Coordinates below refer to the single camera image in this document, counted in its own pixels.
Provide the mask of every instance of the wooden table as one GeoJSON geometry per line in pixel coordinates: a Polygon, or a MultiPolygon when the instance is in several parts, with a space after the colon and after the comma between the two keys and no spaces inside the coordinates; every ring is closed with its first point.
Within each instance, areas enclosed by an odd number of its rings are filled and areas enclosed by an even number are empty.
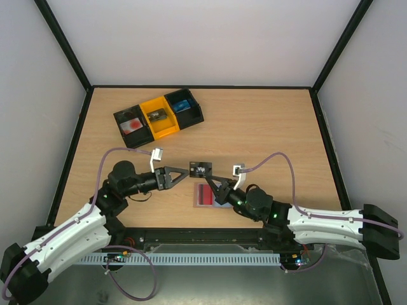
{"type": "MultiPolygon", "coordinates": [[[[96,88],[72,163],[55,225],[77,212],[92,196],[102,155],[124,143],[113,113],[172,92],[162,88],[96,88]]],[[[190,161],[213,163],[213,174],[231,177],[232,165],[253,167],[275,151],[293,162],[300,205],[340,210],[340,202],[308,90],[194,89],[205,121],[143,146],[164,148],[156,167],[188,168],[190,161]]],[[[149,157],[113,152],[102,179],[123,159],[137,172],[149,171],[149,157]]],[[[292,203],[291,175],[285,159],[277,156],[247,174],[246,185],[258,184],[276,200],[292,203]]],[[[193,207],[194,183],[187,177],[167,191],[155,191],[145,203],[129,201],[119,215],[127,227],[261,227],[229,208],[193,207]]]]}

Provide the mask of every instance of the white wall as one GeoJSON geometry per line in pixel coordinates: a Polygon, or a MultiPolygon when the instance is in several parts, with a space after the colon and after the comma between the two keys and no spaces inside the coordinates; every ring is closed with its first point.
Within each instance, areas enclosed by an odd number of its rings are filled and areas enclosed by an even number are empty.
{"type": "Polygon", "coordinates": [[[48,0],[94,85],[312,86],[359,0],[48,0]]]}
{"type": "Polygon", "coordinates": [[[2,1],[0,257],[45,224],[84,97],[34,1],[2,1]]]}
{"type": "MultiPolygon", "coordinates": [[[[355,207],[372,203],[407,231],[407,1],[376,0],[320,97],[355,207]]],[[[381,261],[394,304],[406,304],[407,241],[381,261]]]]}

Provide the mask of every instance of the gray floor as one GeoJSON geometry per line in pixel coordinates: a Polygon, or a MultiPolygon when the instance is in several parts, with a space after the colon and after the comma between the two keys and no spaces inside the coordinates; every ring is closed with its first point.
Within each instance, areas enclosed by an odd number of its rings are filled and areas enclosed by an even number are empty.
{"type": "MultiPolygon", "coordinates": [[[[299,274],[285,274],[279,267],[158,266],[158,293],[144,304],[381,304],[371,270],[353,259],[331,253],[314,270],[299,274]]],[[[115,277],[137,297],[151,291],[153,276],[147,266],[125,266],[115,277]]],[[[120,294],[100,266],[72,266],[33,304],[134,301],[120,294]]]]}

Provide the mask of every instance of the white vented rail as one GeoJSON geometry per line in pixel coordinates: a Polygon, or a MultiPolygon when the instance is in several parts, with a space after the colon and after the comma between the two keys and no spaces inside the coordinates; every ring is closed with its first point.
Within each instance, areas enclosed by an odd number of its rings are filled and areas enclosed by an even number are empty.
{"type": "MultiPolygon", "coordinates": [[[[279,266],[279,254],[147,254],[156,266],[279,266]]],[[[83,257],[76,265],[101,265],[107,261],[107,253],[92,253],[83,257]]],[[[112,262],[110,265],[148,265],[140,255],[112,262]]]]}

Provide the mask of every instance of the cable connector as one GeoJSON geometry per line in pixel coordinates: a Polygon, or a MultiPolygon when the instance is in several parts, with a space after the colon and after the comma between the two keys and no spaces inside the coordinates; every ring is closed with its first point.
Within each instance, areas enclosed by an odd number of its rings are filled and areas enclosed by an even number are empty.
{"type": "Polygon", "coordinates": [[[151,157],[150,157],[150,169],[151,172],[154,173],[154,161],[161,161],[161,158],[163,156],[163,149],[162,148],[154,148],[153,151],[151,152],[151,157]]]}
{"type": "Polygon", "coordinates": [[[233,189],[236,191],[238,188],[242,187],[246,181],[246,173],[240,173],[240,170],[244,168],[244,163],[238,163],[233,166],[232,175],[238,177],[237,182],[233,189]]]}

